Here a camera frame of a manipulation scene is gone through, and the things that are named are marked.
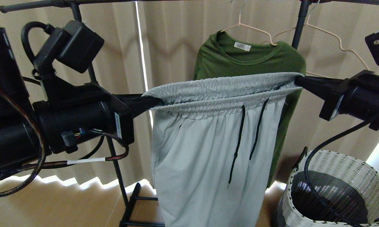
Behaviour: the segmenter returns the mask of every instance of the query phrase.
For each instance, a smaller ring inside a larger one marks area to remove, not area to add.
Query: white woven basket
[[[310,193],[304,177],[304,166],[310,152],[303,154],[299,168],[293,169],[273,225],[345,227],[346,223],[332,220],[335,216]],[[321,197],[345,217],[354,221],[359,219],[364,226],[379,226],[379,222],[374,222],[379,218],[379,176],[373,167],[354,157],[320,150],[310,162],[309,176]],[[309,218],[317,216],[320,221]]]

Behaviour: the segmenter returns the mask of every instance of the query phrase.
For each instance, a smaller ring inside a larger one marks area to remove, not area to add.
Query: green shirt
[[[296,49],[282,41],[276,46],[258,45],[235,40],[226,32],[217,32],[210,35],[198,52],[194,80],[275,72],[298,72],[305,75],[306,61]],[[300,93],[301,91],[294,92],[286,97],[276,134],[268,187]]]

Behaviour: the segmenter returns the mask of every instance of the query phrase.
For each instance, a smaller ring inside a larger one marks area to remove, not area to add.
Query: shirt neckline
[[[217,43],[217,37],[218,35],[224,35],[225,38],[229,39],[231,42],[233,42],[233,45],[235,42],[239,42],[239,43],[243,43],[243,44],[246,44],[246,45],[250,45],[252,48],[258,48],[258,49],[266,49],[266,48],[270,48],[270,49],[273,49],[273,51],[271,53],[269,53],[268,55],[266,56],[263,56],[259,59],[256,59],[256,60],[253,60],[253,61],[241,61],[241,60],[237,60],[231,56],[229,56],[222,48],[221,46]],[[251,66],[251,65],[257,65],[257,64],[260,64],[262,62],[265,62],[267,60],[269,60],[270,58],[272,58],[273,56],[275,56],[283,47],[283,44],[284,42],[283,41],[279,41],[278,42],[278,45],[276,46],[272,46],[270,44],[268,45],[261,45],[261,44],[254,44],[254,43],[245,43],[245,42],[242,42],[242,41],[239,41],[239,40],[236,40],[234,39],[233,37],[231,37],[227,32],[224,32],[224,31],[219,31],[215,34],[213,40],[212,40],[214,46],[219,50],[219,52],[221,52],[221,54],[229,61],[237,64],[237,65],[242,65],[242,66]]]

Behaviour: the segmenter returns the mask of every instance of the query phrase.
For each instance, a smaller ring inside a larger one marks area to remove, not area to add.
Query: elastic waistband
[[[154,110],[163,110],[179,115],[211,113],[213,115],[240,112],[284,99],[286,95],[301,87],[294,85],[294,78],[300,73],[281,72],[236,77],[220,77],[179,82],[155,87],[143,96],[163,100],[163,105]]]

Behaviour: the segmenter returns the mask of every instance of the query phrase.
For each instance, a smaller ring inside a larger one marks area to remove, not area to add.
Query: light gray sweatpants
[[[152,167],[167,227],[254,227],[286,95],[299,73],[202,79],[153,88],[161,98]]]

